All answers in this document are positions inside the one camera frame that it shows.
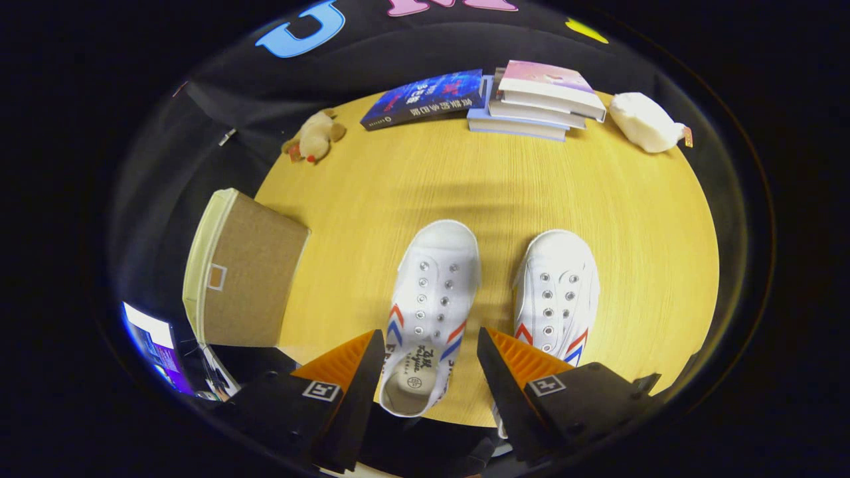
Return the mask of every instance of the beige storage box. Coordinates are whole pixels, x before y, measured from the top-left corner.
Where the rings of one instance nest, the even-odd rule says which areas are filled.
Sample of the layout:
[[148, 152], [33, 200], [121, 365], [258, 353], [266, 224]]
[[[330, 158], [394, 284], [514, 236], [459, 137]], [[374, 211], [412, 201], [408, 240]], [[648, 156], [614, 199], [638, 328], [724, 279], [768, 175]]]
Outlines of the beige storage box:
[[235, 189], [216, 191], [195, 232], [183, 281], [198, 342], [276, 346], [309, 234]]

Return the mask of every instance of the wooden table surface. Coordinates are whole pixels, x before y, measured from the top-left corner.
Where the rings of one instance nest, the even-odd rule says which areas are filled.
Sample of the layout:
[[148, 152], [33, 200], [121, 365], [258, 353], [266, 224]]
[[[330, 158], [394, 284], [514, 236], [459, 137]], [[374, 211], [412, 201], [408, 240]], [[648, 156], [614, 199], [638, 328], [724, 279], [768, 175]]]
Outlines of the wooden table surface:
[[[717, 238], [678, 148], [649, 155], [610, 118], [565, 143], [472, 133], [466, 119], [367, 132], [380, 94], [336, 108], [348, 132], [317, 165], [282, 156], [257, 201], [307, 225], [279, 347], [305, 363], [387, 326], [396, 269], [413, 236], [457, 219], [479, 240], [483, 273], [443, 401], [426, 418], [495, 426], [476, 356], [481, 326], [513, 333], [511, 279], [538, 233], [591, 247], [602, 292], [582, 363], [626, 379], [660, 373], [658, 393], [702, 345], [717, 299]], [[610, 95], [599, 94], [603, 102]]]

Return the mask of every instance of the canvas shoe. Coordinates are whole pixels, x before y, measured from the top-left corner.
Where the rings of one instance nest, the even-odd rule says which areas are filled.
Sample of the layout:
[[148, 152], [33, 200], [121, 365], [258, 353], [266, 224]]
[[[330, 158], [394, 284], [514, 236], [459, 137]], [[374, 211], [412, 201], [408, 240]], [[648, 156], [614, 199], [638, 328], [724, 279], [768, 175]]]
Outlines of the canvas shoe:
[[418, 417], [443, 398], [480, 277], [478, 242], [465, 225], [444, 219], [413, 238], [387, 325], [379, 392], [385, 410]]
[[[587, 243], [568, 230], [540, 234], [513, 288], [513, 336], [578, 367], [599, 303], [599, 275]], [[495, 405], [493, 412], [499, 435], [507, 438]]]

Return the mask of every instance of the stuffed animal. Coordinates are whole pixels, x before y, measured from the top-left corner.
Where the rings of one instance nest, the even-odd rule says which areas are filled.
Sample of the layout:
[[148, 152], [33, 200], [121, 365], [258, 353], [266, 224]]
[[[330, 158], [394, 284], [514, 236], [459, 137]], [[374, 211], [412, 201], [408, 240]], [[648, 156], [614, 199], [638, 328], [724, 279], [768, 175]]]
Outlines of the stuffed animal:
[[339, 141], [346, 132], [346, 128], [339, 122], [333, 121], [336, 114], [332, 109], [319, 111], [307, 118], [295, 137], [288, 140], [280, 147], [280, 152], [288, 154], [292, 162], [306, 159], [307, 162], [316, 164], [321, 158], [327, 156], [331, 149], [331, 141]]
[[643, 93], [615, 94], [608, 109], [629, 141], [648, 153], [667, 151], [685, 137], [685, 125]]

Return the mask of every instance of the blue letter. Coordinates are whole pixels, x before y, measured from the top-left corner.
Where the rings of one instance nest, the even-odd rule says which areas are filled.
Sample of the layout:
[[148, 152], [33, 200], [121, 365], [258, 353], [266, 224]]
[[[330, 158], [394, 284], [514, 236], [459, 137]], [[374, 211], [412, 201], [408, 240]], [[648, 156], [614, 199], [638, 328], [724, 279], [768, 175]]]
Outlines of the blue letter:
[[327, 0], [318, 5], [304, 10], [298, 18], [313, 15], [321, 23], [321, 28], [306, 38], [295, 38], [286, 28], [289, 22], [278, 26], [274, 30], [263, 35], [254, 46], [263, 45], [274, 56], [291, 58], [305, 54], [313, 48], [333, 38], [345, 25], [345, 17], [335, 9], [331, 3], [336, 0]]

